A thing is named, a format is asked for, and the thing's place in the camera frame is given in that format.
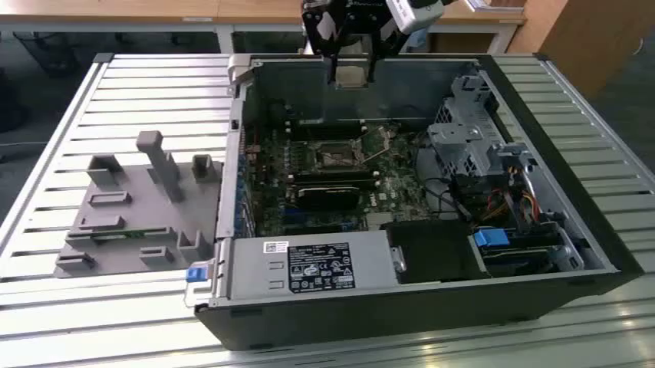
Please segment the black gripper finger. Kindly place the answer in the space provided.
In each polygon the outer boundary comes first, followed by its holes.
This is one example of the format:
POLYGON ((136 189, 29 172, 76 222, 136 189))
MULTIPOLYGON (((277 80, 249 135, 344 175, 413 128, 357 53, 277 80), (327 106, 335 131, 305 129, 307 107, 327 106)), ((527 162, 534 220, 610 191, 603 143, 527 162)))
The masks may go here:
POLYGON ((375 81, 376 62, 397 55, 405 44, 405 34, 400 31, 393 17, 371 15, 359 27, 359 34, 369 39, 367 57, 367 82, 375 81))
POLYGON ((356 42, 351 31, 348 3, 303 3, 301 20, 311 50, 327 59, 328 83, 336 82, 337 58, 341 48, 356 42))

